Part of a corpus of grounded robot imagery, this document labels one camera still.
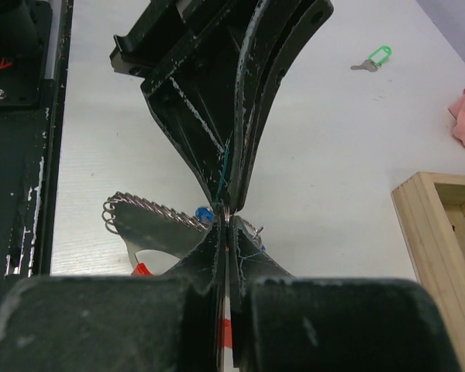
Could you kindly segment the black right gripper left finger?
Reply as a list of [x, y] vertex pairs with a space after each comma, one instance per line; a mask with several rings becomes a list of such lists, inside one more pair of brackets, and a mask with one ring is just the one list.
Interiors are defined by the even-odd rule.
[[0, 305], [0, 371], [221, 371], [226, 223], [153, 277], [31, 277]]

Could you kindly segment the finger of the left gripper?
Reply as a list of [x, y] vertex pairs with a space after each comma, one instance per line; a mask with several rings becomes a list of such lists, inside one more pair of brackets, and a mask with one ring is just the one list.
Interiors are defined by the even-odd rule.
[[245, 204], [260, 138], [283, 78], [333, 10], [330, 1], [259, 1], [253, 10], [235, 76], [234, 145], [228, 159], [231, 212]]
[[239, 52], [259, 1], [227, 1], [197, 36], [187, 32], [145, 77], [151, 115], [211, 204], [228, 205]]

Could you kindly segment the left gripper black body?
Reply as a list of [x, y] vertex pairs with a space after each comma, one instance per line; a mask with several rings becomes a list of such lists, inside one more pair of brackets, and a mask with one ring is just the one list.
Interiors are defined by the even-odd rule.
[[187, 33], [197, 36], [227, 1], [151, 1], [125, 36], [115, 36], [114, 72], [143, 78]]

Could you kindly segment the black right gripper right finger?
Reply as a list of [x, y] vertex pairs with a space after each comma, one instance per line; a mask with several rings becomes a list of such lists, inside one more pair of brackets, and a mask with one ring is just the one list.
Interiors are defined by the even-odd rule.
[[232, 359], [241, 371], [458, 371], [435, 302], [398, 278], [295, 277], [229, 221]]

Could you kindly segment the key with blue tag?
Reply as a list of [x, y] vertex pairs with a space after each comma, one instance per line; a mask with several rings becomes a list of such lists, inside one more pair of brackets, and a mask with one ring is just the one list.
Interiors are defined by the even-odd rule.
[[210, 225], [214, 220], [214, 214], [209, 207], [201, 206], [195, 210], [195, 218], [203, 225]]

